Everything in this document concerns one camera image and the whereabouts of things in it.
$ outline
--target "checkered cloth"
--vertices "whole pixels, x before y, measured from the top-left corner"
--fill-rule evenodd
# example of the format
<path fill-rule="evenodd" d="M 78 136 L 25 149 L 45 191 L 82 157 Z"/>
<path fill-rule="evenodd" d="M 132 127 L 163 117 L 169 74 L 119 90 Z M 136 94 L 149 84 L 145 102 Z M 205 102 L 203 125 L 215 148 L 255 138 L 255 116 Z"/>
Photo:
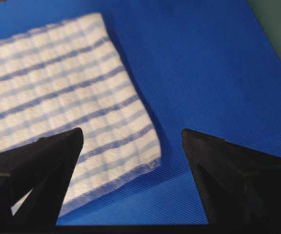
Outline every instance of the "checkered cloth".
<path fill-rule="evenodd" d="M 155 169 L 154 126 L 100 14 L 0 40 L 0 152 L 80 127 L 60 215 Z"/>

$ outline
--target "triangular black piece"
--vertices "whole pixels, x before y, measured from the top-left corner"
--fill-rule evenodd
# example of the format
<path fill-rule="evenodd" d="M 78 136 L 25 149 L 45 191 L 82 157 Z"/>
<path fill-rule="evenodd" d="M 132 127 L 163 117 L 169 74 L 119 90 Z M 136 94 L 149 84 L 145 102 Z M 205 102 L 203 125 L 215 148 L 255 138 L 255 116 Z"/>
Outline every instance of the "triangular black piece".
<path fill-rule="evenodd" d="M 0 153 L 0 225 L 55 225 L 82 146 L 75 128 Z M 32 188 L 12 216 L 11 206 Z"/>
<path fill-rule="evenodd" d="M 281 158 L 188 129 L 182 144 L 210 224 L 281 226 Z"/>

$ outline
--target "table surface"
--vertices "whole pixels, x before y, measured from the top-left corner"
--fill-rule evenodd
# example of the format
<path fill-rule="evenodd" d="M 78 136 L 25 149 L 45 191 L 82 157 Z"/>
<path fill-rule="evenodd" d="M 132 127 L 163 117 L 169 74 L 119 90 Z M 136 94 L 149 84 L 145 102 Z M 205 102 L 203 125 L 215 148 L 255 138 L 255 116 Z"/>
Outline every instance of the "table surface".
<path fill-rule="evenodd" d="M 162 165 L 58 224 L 207 223 L 181 130 L 281 157 L 281 62 L 245 0 L 8 0 L 0 39 L 92 12 L 156 126 Z"/>

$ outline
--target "blue textured mat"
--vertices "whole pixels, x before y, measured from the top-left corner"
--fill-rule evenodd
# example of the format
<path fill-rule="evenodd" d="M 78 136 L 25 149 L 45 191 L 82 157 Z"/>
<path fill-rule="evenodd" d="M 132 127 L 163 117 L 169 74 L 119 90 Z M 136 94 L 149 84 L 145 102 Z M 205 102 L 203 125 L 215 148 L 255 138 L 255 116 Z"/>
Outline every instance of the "blue textured mat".
<path fill-rule="evenodd" d="M 245 0 L 9 0 L 0 39 L 101 12 L 156 125 L 162 166 L 60 225 L 206 223 L 181 148 L 190 128 L 281 156 L 281 63 Z"/>

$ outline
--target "blue stripe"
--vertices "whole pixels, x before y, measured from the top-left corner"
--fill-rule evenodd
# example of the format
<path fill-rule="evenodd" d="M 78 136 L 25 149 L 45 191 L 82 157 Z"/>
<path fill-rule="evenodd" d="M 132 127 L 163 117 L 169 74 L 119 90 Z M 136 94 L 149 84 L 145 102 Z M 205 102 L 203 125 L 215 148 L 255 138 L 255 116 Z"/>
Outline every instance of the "blue stripe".
<path fill-rule="evenodd" d="M 21 87 L 19 87 L 17 89 L 9 90 L 9 91 L 7 91 L 5 93 L 0 94 L 0 100 L 2 98 L 5 98 L 5 97 L 16 95 L 16 94 L 18 94 L 18 93 L 20 93 L 22 91 L 27 91 L 27 90 L 33 89 L 33 88 L 35 88 L 37 86 L 46 84 L 46 83 L 51 82 L 53 80 L 57 80 L 57 79 L 66 77 L 66 76 L 68 76 L 68 75 L 70 75 L 72 73 L 83 72 L 87 68 L 91 68 L 91 67 L 97 66 L 100 62 L 105 62 L 105 61 L 107 61 L 107 60 L 109 60 L 109 59 L 111 59 L 112 57 L 115 57 L 115 56 L 118 56 L 118 53 L 114 51 L 114 52 L 109 53 L 108 55 L 103 56 L 99 61 L 98 60 L 97 61 L 93 61 L 91 63 L 88 63 L 88 64 L 85 64 L 85 65 L 81 65 L 79 67 L 70 69 L 68 71 L 62 71 L 62 72 L 60 72 L 60 73 L 58 73 L 58 74 L 56 74 L 54 76 L 51 76 L 49 78 L 40 80 L 38 82 L 27 84 L 27 85 L 21 86 Z"/>
<path fill-rule="evenodd" d="M 84 32 L 85 33 L 90 33 L 92 32 L 96 27 L 102 27 L 103 26 L 103 23 L 101 21 L 97 21 L 97 22 L 94 22 L 92 23 L 91 25 L 89 25 L 85 30 Z M 26 50 L 26 51 L 22 51 L 22 52 L 18 52 L 18 53 L 15 53 L 13 55 L 10 55 L 9 57 L 6 57 L 6 58 L 0 58 L 0 65 L 9 61 L 9 60 L 12 60 L 12 59 L 22 59 L 23 56 L 28 56 L 28 55 L 32 55 L 32 54 L 37 54 L 38 51 L 42 51 L 43 49 L 50 49 L 50 48 L 53 48 L 55 46 L 58 46 L 58 45 L 61 45 L 61 44 L 64 44 L 64 43 L 67 43 L 69 41 L 69 39 L 75 39 L 75 38 L 78 38 L 80 35 L 82 35 L 82 32 L 77 32 L 77 33 L 74 33 L 72 35 L 70 35 L 68 38 L 63 38 L 63 39 L 60 39 L 60 40 L 57 40 L 55 41 L 55 43 L 53 42 L 49 42 L 48 44 L 46 45 L 43 45 L 39 48 L 33 48 L 33 49 L 29 49 L 29 50 Z"/>
<path fill-rule="evenodd" d="M 145 114 L 146 114 L 145 109 L 139 110 L 136 113 L 134 113 L 133 115 L 131 115 L 128 118 L 126 118 L 126 119 L 123 119 L 123 120 L 118 121 L 118 122 L 116 122 L 116 123 L 114 123 L 112 125 L 108 125 L 108 126 L 96 129 L 95 131 L 92 131 L 90 133 L 85 134 L 84 135 L 84 139 L 94 138 L 94 137 L 97 137 L 99 134 L 110 132 L 110 131 L 112 131 L 115 128 L 120 128 L 120 127 L 126 126 L 128 123 L 133 122 L 134 120 L 136 120 L 137 118 L 139 118 L 139 117 L 141 117 L 141 116 L 143 116 Z"/>
<path fill-rule="evenodd" d="M 88 158 L 95 156 L 95 155 L 99 155 L 107 150 L 110 149 L 116 149 L 119 148 L 122 145 L 125 145 L 127 143 L 130 143 L 138 138 L 141 138 L 143 135 L 145 135 L 146 133 L 148 133 L 151 129 L 154 129 L 154 125 L 148 124 L 146 127 L 144 127 L 143 129 L 141 129 L 139 132 L 137 133 L 133 133 L 131 135 L 129 135 L 128 137 L 121 139 L 121 140 L 116 140 L 113 142 L 110 142 L 106 145 L 100 146 L 96 149 L 93 149 L 83 155 L 81 155 L 81 157 L 78 159 L 78 163 L 83 163 L 85 162 Z"/>
<path fill-rule="evenodd" d="M 63 26 L 65 23 L 75 22 L 75 21 L 77 21 L 77 19 L 68 19 L 68 20 L 64 20 L 64 21 L 55 23 L 50 28 L 50 30 L 54 30 L 54 29 L 56 29 L 60 26 Z M 14 35 L 14 36 L 10 37 L 10 38 L 0 40 L 0 46 L 12 43 L 14 40 L 29 38 L 30 35 L 37 35 L 37 34 L 45 33 L 46 31 L 48 31 L 47 26 L 43 26 L 43 27 L 37 28 L 37 30 L 33 30 L 33 32 L 29 31 L 29 33 L 17 34 L 17 35 Z"/>
<path fill-rule="evenodd" d="M 87 46 L 87 47 L 84 47 L 84 48 L 81 48 L 81 49 L 78 49 L 78 50 L 73 50 L 73 51 L 69 52 L 68 54 L 59 56 L 57 58 L 53 58 L 53 59 L 48 60 L 46 62 L 41 62 L 41 63 L 35 64 L 35 65 L 31 66 L 31 67 L 15 71 L 15 72 L 9 73 L 9 74 L 4 75 L 4 76 L 1 76 L 0 77 L 0 82 L 4 81 L 4 80 L 9 80 L 9 79 L 11 79 L 14 76 L 22 76 L 22 75 L 25 75 L 25 74 L 27 74 L 27 73 L 29 73 L 31 71 L 45 68 L 46 66 L 48 66 L 50 64 L 53 64 L 53 63 L 56 63 L 56 62 L 61 62 L 62 60 L 74 57 L 77 54 L 81 54 L 81 53 L 92 51 L 93 49 L 103 45 L 105 42 L 107 42 L 109 40 L 110 40 L 109 37 L 103 37 L 100 40 L 96 41 L 92 46 Z"/>
<path fill-rule="evenodd" d="M 123 66 L 119 66 L 119 67 L 113 69 L 112 71 L 110 71 L 110 72 L 108 72 L 108 73 L 106 73 L 104 75 L 100 75 L 100 76 L 98 76 L 96 78 L 93 78 L 93 79 L 90 79 L 90 80 L 86 80 L 86 81 L 83 81 L 81 83 L 78 83 L 78 84 L 71 85 L 69 87 L 63 88 L 63 89 L 61 89 L 59 91 L 56 91 L 56 92 L 53 92 L 53 93 L 46 94 L 44 96 L 38 97 L 38 98 L 36 98 L 36 99 L 34 99 L 32 101 L 26 102 L 25 104 L 22 104 L 22 105 L 14 107 L 14 108 L 11 108 L 11 109 L 9 109 L 7 111 L 1 112 L 0 113 L 0 119 L 5 118 L 6 116 L 8 116 L 10 114 L 14 114 L 14 113 L 23 111 L 23 110 L 25 110 L 27 108 L 39 105 L 44 100 L 56 98 L 60 94 L 70 93 L 70 92 L 72 92 L 72 91 L 74 91 L 74 90 L 76 90 L 78 88 L 84 88 L 84 87 L 90 86 L 90 85 L 92 85 L 94 83 L 106 80 L 106 79 L 108 79 L 110 77 L 113 77 L 116 74 L 118 74 L 118 73 L 120 73 L 120 72 L 122 72 L 124 70 L 125 69 L 124 69 Z"/>
<path fill-rule="evenodd" d="M 104 109 L 100 109 L 100 110 L 97 110 L 95 112 L 92 112 L 90 114 L 87 114 L 85 116 L 82 116 L 81 118 L 78 118 L 70 123 L 67 123 L 59 128 L 56 128 L 56 129 L 53 129 L 53 130 L 50 130 L 46 133 L 42 133 L 42 134 L 39 134 L 35 137 L 32 137 L 28 140 L 25 140 L 25 141 L 22 141 L 18 144 L 14 144 L 6 149 L 3 149 L 3 150 L 0 150 L 0 152 L 3 152 L 3 151 L 7 151 L 7 150 L 10 150 L 10 149 L 14 149 L 14 148 L 17 148 L 17 147 L 20 147 L 20 146 L 23 146 L 23 145 L 26 145 L 26 144 L 30 144 L 36 140 L 38 140 L 39 138 L 41 137 L 49 137 L 49 136 L 52 136 L 54 134 L 58 134 L 58 133 L 62 133 L 62 132 L 65 132 L 65 131 L 68 131 L 70 129 L 73 129 L 75 128 L 77 125 L 80 125 L 82 123 L 87 123 L 88 121 L 90 121 L 91 119 L 94 119 L 94 118 L 98 118 L 100 116 L 104 116 L 106 115 L 107 113 L 111 112 L 111 111 L 117 111 L 117 110 L 120 110 L 121 108 L 125 107 L 125 106 L 128 106 L 130 105 L 131 103 L 133 103 L 134 101 L 136 100 L 139 100 L 139 96 L 138 95 L 133 95 L 131 97 L 129 97 L 128 99 L 120 102 L 120 103 L 117 103 L 113 106 L 110 106 L 110 107 L 107 107 L 107 108 L 104 108 Z"/>
<path fill-rule="evenodd" d="M 131 85 L 131 83 L 126 81 L 126 82 L 116 86 L 113 89 L 113 91 L 118 92 L 121 89 L 123 89 L 123 88 L 125 88 L 129 85 Z M 5 137 L 5 136 L 9 136 L 9 135 L 13 134 L 14 132 L 19 131 L 20 129 L 26 128 L 26 126 L 32 126 L 33 124 L 45 121 L 45 120 L 49 119 L 50 117 L 54 117 L 54 116 L 63 114 L 63 113 L 65 113 L 66 110 L 69 110 L 69 109 L 72 109 L 74 107 L 80 106 L 82 103 L 87 103 L 87 102 L 90 102 L 90 101 L 97 101 L 98 99 L 100 99 L 102 97 L 110 96 L 112 94 L 113 94 L 112 90 L 107 90 L 107 91 L 105 91 L 103 93 L 100 93 L 98 95 L 92 95 L 92 96 L 86 97 L 82 100 L 76 100 L 76 101 L 74 101 L 74 102 L 72 102 L 72 103 L 70 103 L 70 104 L 68 104 L 64 107 L 60 107 L 60 108 L 55 109 L 51 112 L 45 113 L 44 115 L 41 115 L 37 118 L 34 118 L 32 120 L 27 120 L 27 121 L 24 121 L 20 124 L 17 124 L 15 126 L 13 126 L 13 127 L 9 127 L 7 129 L 4 129 L 3 131 L 0 132 L 0 138 Z"/>
<path fill-rule="evenodd" d="M 74 210 L 75 208 L 78 208 L 96 198 L 101 197 L 102 195 L 108 194 L 115 189 L 120 188 L 123 184 L 133 180 L 137 176 L 153 171 L 158 166 L 160 166 L 160 158 L 156 158 L 148 164 L 140 165 L 133 170 L 130 170 L 127 173 L 123 174 L 119 178 L 72 199 L 71 201 L 62 205 L 60 217 L 67 214 L 69 211 Z"/>
<path fill-rule="evenodd" d="M 159 141 L 158 140 L 153 140 L 151 142 L 149 142 L 147 145 L 145 145 L 143 148 L 140 149 L 139 151 L 139 154 L 143 154 L 145 152 L 147 152 L 148 150 L 154 148 L 155 146 L 159 145 Z M 130 159 L 134 158 L 135 156 L 137 156 L 138 153 L 137 152 L 134 152 L 124 158 L 120 158 L 116 161 L 113 161 L 113 162 L 110 162 L 110 163 L 106 163 L 106 168 L 107 170 L 111 170 L 113 168 L 116 168 L 118 166 L 123 166 L 125 163 L 127 163 Z M 83 173 L 82 175 L 80 175 L 79 177 L 77 178 L 73 178 L 71 181 L 70 181 L 70 185 L 69 187 L 73 186 L 74 184 L 80 182 L 81 180 L 84 180 L 84 179 L 88 179 L 90 177 L 92 177 L 93 175 L 96 175 L 100 172 L 104 172 L 105 166 L 102 165 L 102 166 L 99 166 L 99 167 L 96 167 L 90 171 L 86 171 L 85 173 Z"/>

